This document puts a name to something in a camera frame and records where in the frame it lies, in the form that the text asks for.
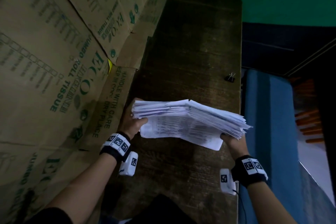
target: person's left arm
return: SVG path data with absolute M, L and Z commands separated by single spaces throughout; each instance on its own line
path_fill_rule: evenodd
M 132 105 L 126 109 L 119 131 L 125 133 L 130 139 L 147 123 L 148 119 L 133 119 Z M 98 160 L 75 178 L 62 190 L 46 207 L 45 210 L 61 209 L 73 224 L 85 222 L 97 204 L 100 195 L 116 167 L 117 161 L 110 154 L 103 153 Z

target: forearm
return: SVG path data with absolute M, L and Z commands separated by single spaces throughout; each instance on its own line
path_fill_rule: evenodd
M 296 223 L 265 182 L 251 184 L 247 191 L 259 224 Z
M 90 216 L 116 166 L 114 157 L 103 153 L 47 206 L 65 211 L 74 224 Z

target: black cable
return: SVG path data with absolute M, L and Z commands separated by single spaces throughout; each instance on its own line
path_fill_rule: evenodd
M 236 190 L 233 190 L 233 191 L 237 193 L 238 198 L 239 198 L 240 201 L 241 201 L 241 205 L 243 206 L 244 215 L 245 215 L 245 224 L 247 224 L 246 211 L 245 211 L 245 208 L 244 208 L 243 200 L 242 200 L 242 198 L 240 197 L 239 193 L 238 193 Z

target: table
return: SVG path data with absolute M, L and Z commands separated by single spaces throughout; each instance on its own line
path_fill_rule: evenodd
M 168 0 L 129 99 L 193 99 L 240 112 L 241 0 Z M 235 73 L 235 82 L 224 78 Z M 162 193 L 197 223 L 237 223 L 237 197 L 220 190 L 219 170 L 234 165 L 225 144 L 213 151 L 178 138 L 136 135 L 133 177 L 121 184 L 114 216 L 131 218 Z

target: stack of paper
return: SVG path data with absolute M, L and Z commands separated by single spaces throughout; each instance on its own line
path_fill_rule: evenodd
M 144 138 L 179 137 L 188 142 L 219 150 L 221 133 L 241 138 L 251 126 L 239 114 L 218 110 L 192 100 L 175 102 L 135 101 L 134 118 L 148 118 L 140 129 Z

